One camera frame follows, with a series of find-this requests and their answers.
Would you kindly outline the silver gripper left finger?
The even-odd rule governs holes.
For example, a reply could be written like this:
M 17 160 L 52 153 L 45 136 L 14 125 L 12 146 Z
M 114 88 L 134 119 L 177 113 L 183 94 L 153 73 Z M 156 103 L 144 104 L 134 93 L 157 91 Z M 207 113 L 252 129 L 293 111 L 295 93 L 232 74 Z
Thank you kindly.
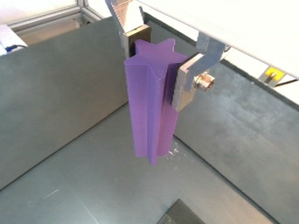
M 108 10 L 116 22 L 125 57 L 136 54 L 134 42 L 150 41 L 150 27 L 144 23 L 141 8 L 136 0 L 105 0 Z

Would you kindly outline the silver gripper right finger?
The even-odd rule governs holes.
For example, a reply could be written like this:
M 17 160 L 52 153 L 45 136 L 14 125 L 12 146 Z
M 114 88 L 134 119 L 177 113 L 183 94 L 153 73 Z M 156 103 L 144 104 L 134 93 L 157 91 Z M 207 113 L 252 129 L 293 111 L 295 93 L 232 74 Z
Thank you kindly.
M 225 57 L 229 46 L 200 32 L 196 49 L 197 52 L 181 63 L 177 69 L 172 93 L 172 108 L 177 112 L 192 102 L 197 89 L 208 91 L 212 88 L 215 78 L 209 75 L 209 69 Z

